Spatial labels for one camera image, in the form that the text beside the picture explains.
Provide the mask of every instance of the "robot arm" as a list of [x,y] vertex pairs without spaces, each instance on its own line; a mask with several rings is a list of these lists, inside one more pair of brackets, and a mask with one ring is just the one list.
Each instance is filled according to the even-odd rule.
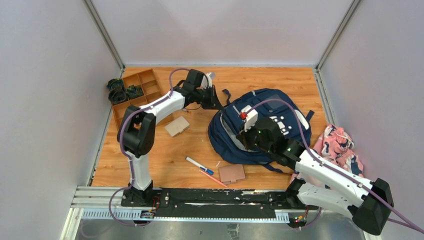
[[218,100],[215,86],[212,85],[214,74],[191,69],[187,78],[181,81],[166,95],[156,101],[143,105],[130,105],[124,114],[122,123],[134,112],[146,109],[134,115],[123,128],[119,127],[117,140],[123,131],[123,145],[125,152],[132,161],[134,176],[130,173],[132,186],[131,191],[141,204],[146,204],[152,195],[153,181],[149,174],[148,152],[152,149],[155,141],[156,125],[175,111],[181,110],[191,103],[198,103],[203,109],[223,109]]
[[333,166],[333,164],[313,150],[312,154],[321,163],[310,155],[302,143],[284,138],[278,124],[272,119],[265,117],[256,120],[257,117],[246,116],[246,122],[250,119],[254,119],[254,123],[250,122],[249,129],[237,135],[237,139],[246,149],[270,154],[278,164],[304,173],[332,188],[330,190],[317,187],[303,179],[295,179],[286,190],[287,201],[292,207],[300,204],[322,207],[351,218],[358,227],[370,234],[381,233],[391,210],[362,187],[371,189],[393,207],[393,198],[387,182],[380,178],[372,182],[339,169],[340,172],[357,180],[359,184],[356,184],[326,167],[325,165]]

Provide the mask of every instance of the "cardboard piece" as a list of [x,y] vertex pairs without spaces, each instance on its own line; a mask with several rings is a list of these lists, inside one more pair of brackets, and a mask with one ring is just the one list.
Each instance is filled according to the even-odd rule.
[[224,184],[234,184],[237,181],[245,180],[245,169],[242,164],[232,164],[218,168],[219,177]]
[[165,126],[165,129],[168,131],[169,135],[173,138],[175,135],[182,133],[184,130],[188,129],[190,123],[183,117],[173,120],[170,124]]

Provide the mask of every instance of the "white marker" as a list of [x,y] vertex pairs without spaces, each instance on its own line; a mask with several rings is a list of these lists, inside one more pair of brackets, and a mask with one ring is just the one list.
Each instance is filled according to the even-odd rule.
[[214,175],[214,172],[213,172],[213,171],[211,171],[210,169],[208,169],[208,168],[204,167],[202,164],[198,163],[197,161],[193,160],[192,158],[190,158],[190,157],[186,156],[186,157],[185,157],[185,159],[186,159],[187,161],[189,161],[190,163],[192,163],[192,164],[194,164],[194,165],[198,166],[201,170],[203,170],[203,171],[207,172],[209,175]]

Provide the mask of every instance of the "backpack strap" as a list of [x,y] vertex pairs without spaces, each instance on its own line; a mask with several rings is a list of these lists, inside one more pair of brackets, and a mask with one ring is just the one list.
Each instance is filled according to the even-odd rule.
[[231,93],[230,93],[230,91],[228,91],[227,89],[223,89],[222,90],[227,96],[228,96],[228,98],[226,99],[226,104],[228,105],[228,104],[230,104],[231,102],[230,102],[230,98],[231,98]]
[[311,118],[314,115],[314,113],[315,113],[314,111],[309,110],[309,112],[307,113],[307,115],[305,117],[308,122],[311,120]]
[[275,168],[275,167],[271,166],[269,163],[262,164],[262,166],[264,166],[269,171],[277,172],[277,173],[280,173],[280,174],[284,173],[281,169]]

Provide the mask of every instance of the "wooden organizer tray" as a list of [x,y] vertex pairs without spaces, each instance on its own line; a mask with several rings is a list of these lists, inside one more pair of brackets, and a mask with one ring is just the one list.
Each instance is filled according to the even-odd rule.
[[[141,87],[141,89],[143,90],[143,96],[139,96],[134,99],[130,99],[119,104],[112,105],[113,116],[115,118],[117,130],[119,130],[125,111],[130,105],[140,107],[152,103],[153,101],[159,99],[166,93],[163,92],[161,86],[159,86],[158,78],[156,77],[156,74],[153,72],[152,69],[140,71],[132,75],[125,76],[122,78],[122,80],[125,89],[127,89],[128,86],[131,85]],[[174,116],[171,114],[165,117],[162,121],[160,121],[158,125],[169,123],[172,120],[174,120]]]

